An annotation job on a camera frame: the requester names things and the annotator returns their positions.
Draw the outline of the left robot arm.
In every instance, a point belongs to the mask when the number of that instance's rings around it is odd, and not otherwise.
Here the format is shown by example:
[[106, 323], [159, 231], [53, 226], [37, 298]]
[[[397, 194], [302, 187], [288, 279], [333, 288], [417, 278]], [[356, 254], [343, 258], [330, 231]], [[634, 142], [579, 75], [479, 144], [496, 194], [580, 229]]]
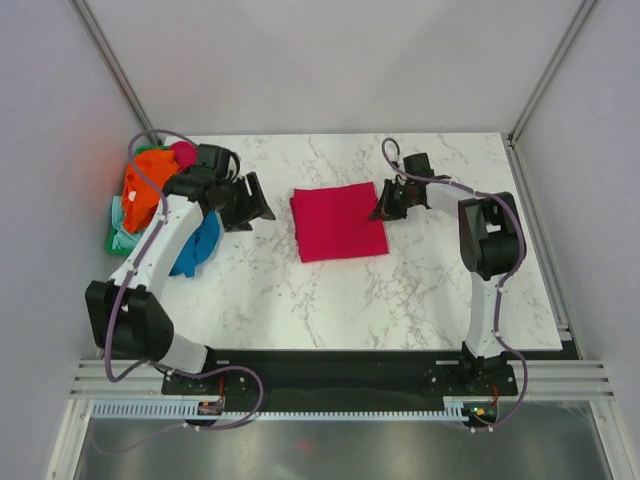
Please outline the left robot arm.
[[160, 303], [169, 273], [188, 239], [210, 214], [225, 232], [249, 231], [255, 219], [272, 221], [255, 172], [241, 174], [239, 155], [227, 148], [200, 144], [196, 161], [159, 183], [141, 179], [159, 196], [159, 204], [140, 242], [106, 281], [93, 281], [85, 300], [96, 345], [103, 351], [107, 378], [119, 382], [112, 356], [135, 367], [150, 364], [184, 375], [198, 393], [219, 382], [219, 369], [208, 360], [210, 347], [178, 334]]

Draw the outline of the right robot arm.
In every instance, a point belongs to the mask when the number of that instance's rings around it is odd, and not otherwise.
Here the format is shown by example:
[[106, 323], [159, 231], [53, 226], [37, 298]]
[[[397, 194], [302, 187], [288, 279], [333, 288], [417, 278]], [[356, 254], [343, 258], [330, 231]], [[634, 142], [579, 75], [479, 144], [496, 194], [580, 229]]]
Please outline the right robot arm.
[[483, 392], [494, 381], [488, 363], [507, 350], [500, 330], [506, 282], [526, 257], [526, 240], [514, 197], [509, 192], [475, 190], [447, 175], [437, 175], [426, 153], [385, 160], [395, 177], [384, 181], [382, 194], [369, 215], [381, 221], [401, 220], [410, 208], [423, 206], [458, 221], [459, 251], [471, 275], [469, 328], [462, 352], [468, 362], [458, 368], [458, 381], [467, 392]]

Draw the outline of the orange t shirt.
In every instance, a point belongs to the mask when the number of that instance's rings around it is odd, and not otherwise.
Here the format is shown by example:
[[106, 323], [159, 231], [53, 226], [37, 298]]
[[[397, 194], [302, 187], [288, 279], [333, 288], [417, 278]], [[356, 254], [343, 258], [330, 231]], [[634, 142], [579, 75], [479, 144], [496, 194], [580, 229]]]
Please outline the orange t shirt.
[[[179, 167], [171, 150], [152, 148], [135, 154], [135, 164], [159, 189]], [[140, 174], [128, 165], [125, 170], [121, 204], [125, 212], [124, 228], [130, 233], [146, 229], [160, 202], [160, 194]]]

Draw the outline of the green plastic basket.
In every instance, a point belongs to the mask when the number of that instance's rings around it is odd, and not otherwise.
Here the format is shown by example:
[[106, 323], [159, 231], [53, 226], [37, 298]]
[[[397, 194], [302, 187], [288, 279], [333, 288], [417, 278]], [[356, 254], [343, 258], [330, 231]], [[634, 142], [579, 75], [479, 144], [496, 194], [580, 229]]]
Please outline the green plastic basket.
[[[166, 147], [138, 147], [134, 157], [140, 157], [140, 169], [156, 187], [161, 187], [168, 176], [170, 155]], [[160, 196], [142, 180], [131, 165], [125, 169], [121, 195], [112, 198], [111, 227], [106, 240], [106, 251], [127, 256], [136, 247], [157, 209]]]

